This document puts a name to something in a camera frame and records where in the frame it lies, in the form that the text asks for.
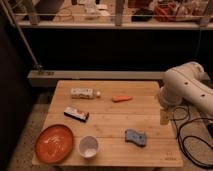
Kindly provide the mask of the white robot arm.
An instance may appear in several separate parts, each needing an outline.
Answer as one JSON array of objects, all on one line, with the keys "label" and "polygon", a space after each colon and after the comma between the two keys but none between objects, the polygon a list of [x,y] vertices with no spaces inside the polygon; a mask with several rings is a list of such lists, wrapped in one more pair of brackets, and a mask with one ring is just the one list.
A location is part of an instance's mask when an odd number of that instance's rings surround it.
[{"label": "white robot arm", "polygon": [[203,113],[213,116],[213,89],[201,82],[203,76],[204,69],[197,62],[168,69],[157,95],[160,105],[165,109],[173,108],[185,99]]}]

